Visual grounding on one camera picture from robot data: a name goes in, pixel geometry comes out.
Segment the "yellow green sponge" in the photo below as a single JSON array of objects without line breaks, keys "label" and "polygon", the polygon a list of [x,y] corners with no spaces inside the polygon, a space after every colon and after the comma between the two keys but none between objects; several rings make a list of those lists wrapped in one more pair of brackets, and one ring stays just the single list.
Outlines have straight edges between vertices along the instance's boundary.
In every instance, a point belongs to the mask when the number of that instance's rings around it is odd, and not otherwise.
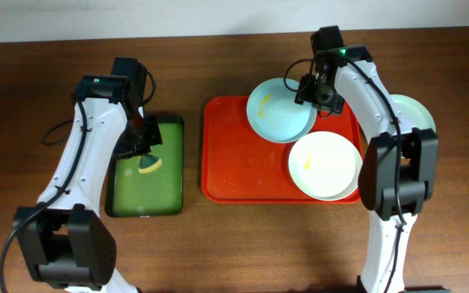
[{"label": "yellow green sponge", "polygon": [[142,174],[155,172],[162,165],[162,159],[151,154],[138,158],[138,172]]}]

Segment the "light blue plate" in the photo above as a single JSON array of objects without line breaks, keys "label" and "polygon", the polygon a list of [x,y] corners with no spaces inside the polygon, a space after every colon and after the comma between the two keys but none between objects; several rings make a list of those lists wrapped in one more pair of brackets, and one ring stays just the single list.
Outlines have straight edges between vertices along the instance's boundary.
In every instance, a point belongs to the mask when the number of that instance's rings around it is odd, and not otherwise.
[{"label": "light blue plate", "polygon": [[246,106],[248,122],[262,138],[275,143],[294,142],[306,135],[316,120],[316,110],[309,103],[295,103],[282,78],[259,84]]}]

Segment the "cream white plate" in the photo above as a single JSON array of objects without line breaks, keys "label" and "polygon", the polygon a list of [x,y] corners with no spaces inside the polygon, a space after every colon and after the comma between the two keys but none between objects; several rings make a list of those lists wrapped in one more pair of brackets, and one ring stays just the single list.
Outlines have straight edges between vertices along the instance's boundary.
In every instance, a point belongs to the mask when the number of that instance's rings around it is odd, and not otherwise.
[{"label": "cream white plate", "polygon": [[304,194],[335,202],[357,191],[362,156],[347,138],[317,131],[292,146],[287,166],[292,181]]}]

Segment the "mint green plate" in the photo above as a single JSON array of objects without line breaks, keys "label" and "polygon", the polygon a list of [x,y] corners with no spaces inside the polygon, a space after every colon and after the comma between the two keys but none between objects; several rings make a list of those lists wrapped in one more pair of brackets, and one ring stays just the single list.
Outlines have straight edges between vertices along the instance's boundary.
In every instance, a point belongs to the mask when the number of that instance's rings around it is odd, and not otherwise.
[{"label": "mint green plate", "polygon": [[436,132],[436,124],[430,111],[419,101],[402,94],[391,94],[391,98],[397,105],[398,112],[413,122],[417,128],[432,129]]}]

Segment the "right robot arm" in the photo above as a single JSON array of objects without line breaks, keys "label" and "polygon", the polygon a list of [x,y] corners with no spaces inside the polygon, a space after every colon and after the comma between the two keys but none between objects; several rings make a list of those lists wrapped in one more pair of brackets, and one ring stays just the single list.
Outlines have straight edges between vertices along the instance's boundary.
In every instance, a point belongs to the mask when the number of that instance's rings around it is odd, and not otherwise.
[{"label": "right robot arm", "polygon": [[357,187],[370,228],[355,290],[403,292],[410,232],[434,189],[438,137],[405,117],[382,84],[370,52],[363,45],[346,46],[339,27],[320,28],[310,44],[309,72],[300,79],[295,102],[328,114],[348,105],[368,143]]}]

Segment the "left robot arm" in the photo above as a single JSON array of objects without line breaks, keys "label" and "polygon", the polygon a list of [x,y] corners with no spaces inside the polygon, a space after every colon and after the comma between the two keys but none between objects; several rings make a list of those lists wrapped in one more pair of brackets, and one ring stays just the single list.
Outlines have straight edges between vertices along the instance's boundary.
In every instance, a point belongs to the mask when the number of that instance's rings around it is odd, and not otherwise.
[{"label": "left robot arm", "polygon": [[68,292],[137,292],[116,268],[116,241],[99,218],[108,165],[150,152],[162,138],[143,107],[153,82],[134,58],[86,75],[71,93],[74,118],[60,162],[33,207],[19,207],[4,244],[18,241],[35,282]]}]

